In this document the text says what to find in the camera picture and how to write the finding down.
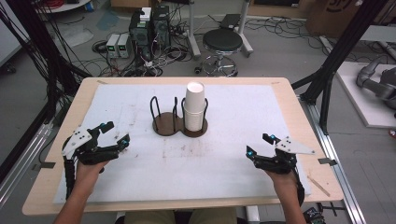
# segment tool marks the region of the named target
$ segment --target white paper cup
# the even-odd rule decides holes
[[[192,132],[200,131],[204,122],[204,110],[200,113],[191,113],[184,109],[184,121],[186,129]]]
[[[192,81],[187,84],[184,107],[190,113],[200,113],[206,107],[205,86],[201,82]]]

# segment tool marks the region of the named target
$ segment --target stool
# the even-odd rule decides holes
[[[216,55],[209,56],[201,63],[201,67],[195,68],[195,73],[199,74],[204,70],[209,76],[215,73],[222,73],[226,77],[236,77],[238,69],[236,63],[226,57],[242,48],[242,38],[232,30],[217,29],[204,34],[204,47]]]

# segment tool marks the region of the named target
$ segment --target table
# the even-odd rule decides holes
[[[22,208],[25,215],[38,216],[57,214],[62,208],[54,204],[53,196],[58,188],[63,171],[63,158],[61,148],[64,140],[83,121],[95,90],[102,84],[183,84],[196,80],[204,84],[218,85],[270,85],[272,86],[282,115],[287,123],[290,136],[295,140],[313,148],[315,156],[300,155],[300,162],[304,165],[304,172],[308,176],[311,187],[311,195],[305,198],[306,202],[340,201],[343,193],[336,180],[332,169],[327,164],[320,164],[318,159],[324,158],[324,154],[318,144],[310,124],[305,117],[304,111],[295,97],[295,94],[285,78],[279,77],[90,77],[84,79],[76,95],[69,112],[64,119],[57,137],[49,151],[46,161],[55,161],[53,169],[42,169],[29,193]],[[151,201],[151,202],[124,202],[124,203],[90,203],[86,206],[86,212],[104,211],[131,211],[131,210],[155,210],[175,208],[199,208],[218,206],[240,206],[254,204],[279,203],[278,199],[269,198],[232,198],[232,199],[206,199],[206,200],[183,200],[183,201]]]

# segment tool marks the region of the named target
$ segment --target stool base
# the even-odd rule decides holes
[[[221,73],[226,77],[236,77],[238,75],[236,63],[223,55],[208,56],[202,62],[202,69],[208,76],[214,76],[216,73]]]

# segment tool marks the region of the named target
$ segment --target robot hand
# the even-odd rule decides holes
[[[98,137],[100,132],[106,133],[114,128],[113,122],[100,124],[94,129],[84,130],[78,127],[72,136],[64,142],[62,155],[64,156],[64,171],[66,177],[66,199],[73,190],[75,183],[75,160],[80,160],[85,165],[94,165],[102,161],[111,161],[119,157],[120,152],[129,146],[129,134],[123,136],[117,144],[110,147],[99,147]]]
[[[305,193],[298,175],[295,153],[314,154],[315,151],[290,139],[289,137],[286,137],[284,140],[280,140],[274,135],[269,136],[264,133],[262,135],[262,139],[271,145],[276,143],[275,156],[272,158],[260,156],[255,150],[247,146],[247,157],[253,161],[256,168],[264,171],[274,172],[280,175],[286,175],[293,171],[297,180],[297,197],[300,205],[303,204]]]

